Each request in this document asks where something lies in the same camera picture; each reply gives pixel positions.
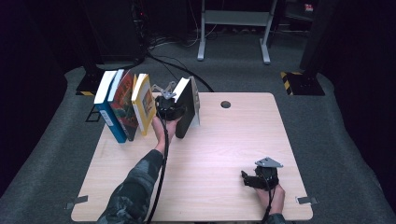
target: human hand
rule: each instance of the human hand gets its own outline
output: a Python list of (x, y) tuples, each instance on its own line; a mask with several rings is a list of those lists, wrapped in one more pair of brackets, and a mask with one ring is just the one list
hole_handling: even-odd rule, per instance
[[(260, 202), (262, 203), (262, 207), (265, 209), (268, 206), (268, 203), (270, 201), (268, 191), (265, 191), (264, 189), (255, 189), (257, 192), (257, 195), (259, 196)], [(274, 189), (271, 190), (271, 195), (273, 196), (273, 200), (271, 202), (271, 210), (269, 215), (272, 214), (282, 214), (283, 211), (283, 206), (285, 203), (285, 190), (278, 184), (275, 186)]]
[[(168, 140), (169, 144), (172, 142), (172, 138), (175, 135), (176, 125), (179, 119), (166, 121), (166, 130), (168, 131)], [(165, 151), (165, 133), (163, 131), (163, 124), (161, 120), (154, 116), (151, 122), (152, 128), (154, 129), (155, 136), (157, 137), (158, 144), (155, 149), (159, 150), (162, 154)]]

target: dark wall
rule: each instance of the dark wall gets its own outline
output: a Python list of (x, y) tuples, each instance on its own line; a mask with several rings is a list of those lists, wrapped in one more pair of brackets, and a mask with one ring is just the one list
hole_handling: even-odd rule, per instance
[(0, 5), (2, 195), (46, 130), (67, 83), (24, 2), (7, 0)]
[(394, 1), (339, 1), (322, 73), (349, 135), (396, 211), (396, 20)]

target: black cable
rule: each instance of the black cable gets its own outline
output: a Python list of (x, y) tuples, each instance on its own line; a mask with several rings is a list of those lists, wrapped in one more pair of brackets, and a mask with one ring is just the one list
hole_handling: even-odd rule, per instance
[(168, 72), (172, 75), (172, 77), (174, 77), (176, 80), (178, 80), (178, 78), (175, 76), (175, 74), (173, 74), (173, 72), (166, 66), (166, 64), (162, 63), (162, 65), (166, 68), (166, 70), (168, 70)]
[(163, 60), (161, 60), (161, 59), (157, 59), (157, 58), (155, 58), (154, 56), (152, 56), (149, 52), (147, 53), (147, 56), (148, 56), (149, 58), (151, 58), (151, 59), (153, 59), (153, 60), (159, 62), (159, 63), (168, 64), (168, 65), (173, 66), (173, 67), (175, 67), (175, 68), (177, 68), (177, 69), (179, 69), (179, 70), (181, 70), (181, 71), (183, 71), (183, 72), (186, 72), (186, 73), (190, 74), (191, 76), (197, 78), (202, 84), (204, 84), (204, 85), (207, 87), (207, 89), (208, 89), (209, 91), (215, 92), (215, 91), (213, 91), (213, 89), (212, 89), (203, 79), (201, 79), (200, 77), (198, 77), (196, 74), (194, 74), (194, 73), (193, 73), (192, 71), (190, 71), (189, 69), (185, 69), (185, 68), (180, 67), (180, 66), (178, 66), (178, 65), (176, 65), (176, 64), (168, 63), (168, 62), (165, 62), (165, 61), (163, 61)]
[(271, 203), (272, 203), (272, 201), (273, 201), (273, 199), (274, 199), (275, 190), (276, 190), (276, 188), (274, 188), (274, 193), (273, 193), (273, 195), (271, 195), (270, 185), (269, 185), (269, 183), (268, 183), (268, 181), (267, 181), (266, 178), (264, 178), (264, 180), (265, 180), (265, 184), (266, 184), (266, 186), (267, 186), (267, 188), (268, 188), (269, 200), (268, 200), (267, 208), (265, 209), (264, 217), (262, 218), (262, 223), (265, 223), (265, 222), (267, 221), (268, 217), (269, 217), (269, 213), (270, 213), (270, 211), (271, 211)]
[(163, 55), (152, 55), (153, 57), (158, 57), (158, 58), (167, 58), (167, 59), (172, 59), (177, 61), (178, 63), (180, 63), (181, 65), (183, 65), (184, 69), (188, 70), (188, 68), (186, 67), (186, 65), (184, 63), (182, 63), (180, 60), (178, 60), (177, 58), (173, 58), (173, 57), (168, 57), (168, 56), (163, 56)]
[(163, 125), (163, 132), (165, 134), (165, 151), (163, 153), (163, 168), (161, 169), (160, 182), (158, 184), (157, 194), (155, 195), (154, 204), (152, 205), (151, 212), (146, 222), (147, 224), (151, 222), (152, 217), (154, 216), (155, 213), (155, 209), (157, 208), (158, 201), (160, 199), (161, 189), (163, 187), (163, 177), (165, 176), (166, 162), (168, 160), (168, 151), (169, 151), (169, 136), (168, 136), (168, 130), (166, 129), (166, 115), (165, 115), (165, 119), (163, 119), (160, 113), (157, 112), (157, 117), (160, 119), (161, 124)]

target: book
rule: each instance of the book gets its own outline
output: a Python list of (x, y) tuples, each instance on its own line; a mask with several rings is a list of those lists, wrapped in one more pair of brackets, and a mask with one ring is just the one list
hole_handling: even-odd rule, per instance
[(105, 120), (108, 128), (113, 133), (117, 142), (125, 143), (126, 135), (123, 129), (120, 126), (119, 121), (114, 115), (113, 110), (111, 109), (110, 104), (107, 101), (107, 97), (109, 94), (110, 85), (116, 75), (117, 71), (105, 71), (101, 82), (99, 83), (98, 91), (96, 92), (95, 99), (93, 103), (99, 113), (102, 115)]
[(149, 74), (139, 74), (131, 101), (139, 123), (140, 132), (142, 135), (146, 135), (151, 120), (157, 112), (149, 82)]
[(190, 77), (190, 79), (191, 79), (192, 95), (194, 97), (193, 100), (194, 100), (194, 106), (195, 106), (195, 116), (192, 119), (190, 127), (196, 127), (196, 126), (200, 126), (200, 124), (201, 124), (201, 121), (199, 118), (199, 109), (201, 107), (201, 104), (200, 104), (200, 100), (199, 100), (199, 92), (198, 92), (197, 84), (195, 82), (195, 78)]
[(114, 115), (124, 130), (128, 141), (134, 141), (138, 127), (137, 117), (134, 112), (131, 97), (134, 90), (136, 75), (132, 70), (119, 69), (107, 97)]
[(195, 115), (197, 115), (197, 120), (199, 121), (199, 114), (196, 113), (196, 109), (199, 110), (199, 103), (196, 104), (196, 100), (199, 102), (198, 90), (192, 85), (195, 85), (195, 79), (193, 77), (182, 78), (176, 85), (173, 93), (176, 95), (173, 97), (175, 99), (176, 107), (184, 106), (186, 111), (181, 117), (180, 121), (177, 123), (175, 136), (177, 138), (184, 138), (187, 130), (190, 128)]

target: black book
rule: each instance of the black book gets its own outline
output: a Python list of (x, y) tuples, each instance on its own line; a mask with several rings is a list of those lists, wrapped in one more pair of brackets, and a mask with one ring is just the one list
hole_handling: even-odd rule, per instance
[(194, 95), (192, 94), (192, 82), (190, 78), (182, 78), (175, 87), (173, 93), (176, 94), (174, 96), (176, 107), (183, 106), (186, 111), (181, 118), (181, 120), (177, 123), (175, 136), (177, 138), (184, 138), (187, 130), (189, 129), (192, 119), (195, 116), (195, 101)]

